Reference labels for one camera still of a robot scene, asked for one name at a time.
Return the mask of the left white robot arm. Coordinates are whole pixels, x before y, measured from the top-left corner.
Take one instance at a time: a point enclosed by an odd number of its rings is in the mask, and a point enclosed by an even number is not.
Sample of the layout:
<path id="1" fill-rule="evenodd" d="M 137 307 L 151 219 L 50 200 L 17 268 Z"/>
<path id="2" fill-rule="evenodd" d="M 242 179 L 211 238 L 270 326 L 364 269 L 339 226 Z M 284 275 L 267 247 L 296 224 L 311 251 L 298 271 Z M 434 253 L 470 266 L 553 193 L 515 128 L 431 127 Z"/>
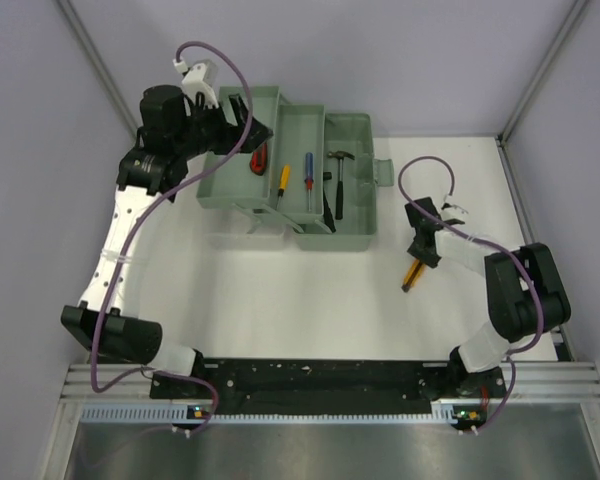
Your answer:
<path id="1" fill-rule="evenodd" d="M 177 194 L 193 183 L 188 163 L 212 153 L 218 161 L 195 179 L 212 175 L 229 160 L 250 154 L 272 130 L 255 117 L 250 90 L 233 93 L 229 105 L 205 90 L 186 94 L 174 85 L 147 89 L 140 101 L 142 124 L 119 163 L 114 210 L 90 283 L 77 305 L 61 313 L 62 326 L 98 362 L 111 358 L 172 374 L 185 396 L 206 387 L 199 352 L 167 340 L 162 325 L 139 316 L 141 284 L 160 224 Z"/>

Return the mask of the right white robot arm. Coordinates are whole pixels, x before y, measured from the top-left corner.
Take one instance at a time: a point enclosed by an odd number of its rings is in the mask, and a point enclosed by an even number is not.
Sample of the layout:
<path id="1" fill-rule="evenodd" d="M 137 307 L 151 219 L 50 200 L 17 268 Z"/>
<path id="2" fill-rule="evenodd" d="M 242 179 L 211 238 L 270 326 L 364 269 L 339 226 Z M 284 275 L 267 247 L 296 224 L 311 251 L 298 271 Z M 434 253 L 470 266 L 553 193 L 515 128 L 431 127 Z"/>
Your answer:
<path id="1" fill-rule="evenodd" d="M 414 261 L 402 282 L 408 292 L 426 269 L 452 260 L 486 282 L 488 320 L 469 340 L 449 354 L 440 373 L 421 381 L 421 393 L 434 400 L 447 393 L 472 394 L 496 373 L 499 364 L 520 348 L 526 337 L 535 341 L 566 323 L 571 306 L 548 246 L 533 243 L 508 250 L 493 240 L 463 232 L 463 211 L 449 203 L 437 210 L 432 199 L 405 205 L 415 235 L 408 253 Z"/>

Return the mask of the yellow black utility knife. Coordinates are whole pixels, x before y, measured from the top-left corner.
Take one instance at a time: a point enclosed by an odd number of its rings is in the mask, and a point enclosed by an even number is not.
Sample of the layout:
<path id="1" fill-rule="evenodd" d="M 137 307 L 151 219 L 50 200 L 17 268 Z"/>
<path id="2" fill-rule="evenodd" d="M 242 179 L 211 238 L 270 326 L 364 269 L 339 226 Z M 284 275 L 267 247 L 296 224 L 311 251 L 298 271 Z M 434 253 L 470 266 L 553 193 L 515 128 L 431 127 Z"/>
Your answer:
<path id="1" fill-rule="evenodd" d="M 425 270 L 425 263 L 418 259 L 414 260 L 403 279 L 401 285 L 402 291 L 408 293 L 417 284 Z"/>

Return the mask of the orange handle screwdriver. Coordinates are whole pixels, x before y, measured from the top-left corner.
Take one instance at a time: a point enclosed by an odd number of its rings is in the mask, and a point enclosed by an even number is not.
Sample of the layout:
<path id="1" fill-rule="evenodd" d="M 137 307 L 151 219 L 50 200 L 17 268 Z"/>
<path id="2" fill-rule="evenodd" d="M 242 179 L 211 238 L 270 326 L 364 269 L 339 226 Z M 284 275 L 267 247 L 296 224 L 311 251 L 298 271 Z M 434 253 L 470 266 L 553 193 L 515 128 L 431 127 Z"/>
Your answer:
<path id="1" fill-rule="evenodd" d="M 286 189 L 287 189 L 287 186 L 289 183 L 290 174 L 291 174 L 291 166 L 289 164 L 285 164 L 281 171 L 280 181 L 279 181 L 278 190 L 277 190 L 277 197 L 276 197 L 276 204 L 275 204 L 276 210 L 278 210 L 280 208 L 282 198 L 286 192 Z"/>

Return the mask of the green clear-lid tool box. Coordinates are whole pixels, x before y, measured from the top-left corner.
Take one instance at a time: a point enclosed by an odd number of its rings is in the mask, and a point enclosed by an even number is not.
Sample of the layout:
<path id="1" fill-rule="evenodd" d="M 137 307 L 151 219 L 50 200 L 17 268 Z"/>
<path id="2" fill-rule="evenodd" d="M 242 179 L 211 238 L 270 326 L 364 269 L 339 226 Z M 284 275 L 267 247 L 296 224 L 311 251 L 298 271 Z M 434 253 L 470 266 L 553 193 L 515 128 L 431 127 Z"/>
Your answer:
<path id="1" fill-rule="evenodd" d="M 322 104 L 288 100 L 277 86 L 252 88 L 255 118 L 273 130 L 267 141 L 268 168 L 250 170 L 251 154 L 238 154 L 198 184 L 196 198 L 209 213 L 206 239 L 223 250 L 276 250 L 290 234 L 305 251 L 363 252 L 378 231 L 377 196 L 394 183 L 394 166 L 374 152 L 372 120 L 356 111 L 329 111 Z M 329 151 L 352 153 L 344 161 L 343 219 L 336 220 L 338 162 Z M 312 212 L 307 211 L 305 154 L 314 155 Z M 280 208 L 275 209 L 282 168 L 291 174 Z M 323 221 L 323 179 L 335 220 L 331 234 Z"/>

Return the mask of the steel claw hammer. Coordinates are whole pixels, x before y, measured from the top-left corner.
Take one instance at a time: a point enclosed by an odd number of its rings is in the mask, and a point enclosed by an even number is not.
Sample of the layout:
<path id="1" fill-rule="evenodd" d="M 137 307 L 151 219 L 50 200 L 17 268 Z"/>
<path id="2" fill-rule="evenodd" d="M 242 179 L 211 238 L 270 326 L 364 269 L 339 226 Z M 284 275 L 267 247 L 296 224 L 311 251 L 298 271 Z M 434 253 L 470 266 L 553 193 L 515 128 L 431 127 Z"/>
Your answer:
<path id="1" fill-rule="evenodd" d="M 344 207 L 344 161 L 355 160 L 355 156 L 347 151 L 334 150 L 328 152 L 328 157 L 336 159 L 338 162 L 338 174 L 337 174 L 337 190 L 336 190 L 336 220 L 343 219 L 343 207 Z"/>

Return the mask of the black mallet hammer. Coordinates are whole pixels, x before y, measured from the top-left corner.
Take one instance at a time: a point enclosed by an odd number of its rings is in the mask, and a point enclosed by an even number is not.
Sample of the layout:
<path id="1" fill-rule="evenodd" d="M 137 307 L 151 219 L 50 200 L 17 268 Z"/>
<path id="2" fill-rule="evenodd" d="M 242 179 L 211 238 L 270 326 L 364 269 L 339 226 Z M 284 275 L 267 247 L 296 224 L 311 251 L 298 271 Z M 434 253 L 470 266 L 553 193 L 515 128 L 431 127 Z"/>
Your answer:
<path id="1" fill-rule="evenodd" d="M 322 174 L 323 179 L 323 221 L 326 227 L 328 228 L 331 234 L 336 232 L 335 220 L 333 217 L 333 213 L 331 207 L 329 205 L 329 201 L 327 198 L 327 183 L 332 179 L 332 173 L 330 171 L 325 171 Z"/>

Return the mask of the red black utility knife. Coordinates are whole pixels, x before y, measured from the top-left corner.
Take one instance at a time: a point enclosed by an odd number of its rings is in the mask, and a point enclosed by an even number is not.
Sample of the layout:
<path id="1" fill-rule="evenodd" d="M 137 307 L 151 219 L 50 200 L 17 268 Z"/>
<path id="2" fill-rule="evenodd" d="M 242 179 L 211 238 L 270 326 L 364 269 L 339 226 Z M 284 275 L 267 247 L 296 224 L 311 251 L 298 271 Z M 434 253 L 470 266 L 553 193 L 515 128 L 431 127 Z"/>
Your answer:
<path id="1" fill-rule="evenodd" d="M 268 145 L 263 143 L 253 152 L 250 160 L 250 170 L 257 176 L 263 176 L 268 168 Z"/>

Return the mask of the blue red screwdriver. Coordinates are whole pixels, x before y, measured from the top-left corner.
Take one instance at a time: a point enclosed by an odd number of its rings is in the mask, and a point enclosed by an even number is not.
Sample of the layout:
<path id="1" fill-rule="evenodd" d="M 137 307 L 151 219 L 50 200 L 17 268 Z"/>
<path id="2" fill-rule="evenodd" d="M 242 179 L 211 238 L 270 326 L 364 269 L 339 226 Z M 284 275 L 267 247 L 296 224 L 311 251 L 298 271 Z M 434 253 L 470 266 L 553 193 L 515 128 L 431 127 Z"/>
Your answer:
<path id="1" fill-rule="evenodd" d="M 312 212 L 312 190 L 314 183 L 314 155 L 312 152 L 305 154 L 305 186 L 307 211 Z"/>

